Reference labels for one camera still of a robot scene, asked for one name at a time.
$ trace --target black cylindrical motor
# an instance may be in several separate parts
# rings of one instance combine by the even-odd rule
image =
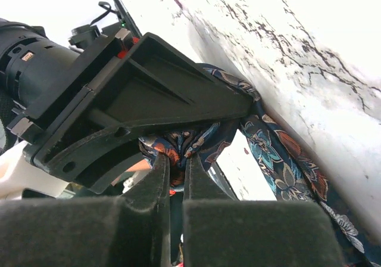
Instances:
[[[50,41],[43,28],[0,19],[0,86],[28,107],[79,53]]]

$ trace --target mounting hole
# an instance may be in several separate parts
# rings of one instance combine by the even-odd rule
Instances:
[[[12,50],[12,52],[13,52],[14,54],[18,54],[20,51],[21,51],[21,48],[14,48],[14,49]]]
[[[120,138],[120,137],[126,136],[129,132],[130,131],[128,131],[126,128],[119,127],[118,130],[115,132],[114,136],[116,138]]]
[[[69,172],[71,172],[72,170],[74,170],[75,167],[76,167],[75,162],[68,162],[68,163],[64,166],[63,171],[64,171],[64,173],[69,173]]]

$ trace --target black wire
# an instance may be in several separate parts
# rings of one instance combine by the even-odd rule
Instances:
[[[104,12],[103,14],[101,14],[99,17],[95,18],[94,20],[91,21],[90,23],[90,26],[92,26],[93,24],[99,22],[100,20],[102,20],[104,17],[106,17],[109,13],[113,13],[115,15],[118,15],[118,11],[116,10],[113,10],[111,8],[111,5],[108,3],[108,2],[99,2],[98,3],[98,6],[100,6],[102,9],[105,9],[106,12]]]

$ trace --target navy floral cloth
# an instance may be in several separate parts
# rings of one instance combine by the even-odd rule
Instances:
[[[198,153],[208,170],[239,129],[247,138],[251,153],[278,200],[312,201],[331,217],[336,238],[347,266],[381,266],[381,247],[363,229],[347,204],[314,162],[263,108],[257,90],[218,67],[202,64],[229,87],[253,97],[252,115],[240,120],[197,126],[165,135],[140,138],[140,149],[152,166],[158,153],[166,154],[173,174],[171,187],[182,190],[186,160]]]

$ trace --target cracked white surface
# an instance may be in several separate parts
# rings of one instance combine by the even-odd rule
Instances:
[[[255,85],[381,238],[380,0],[123,2],[143,33]]]

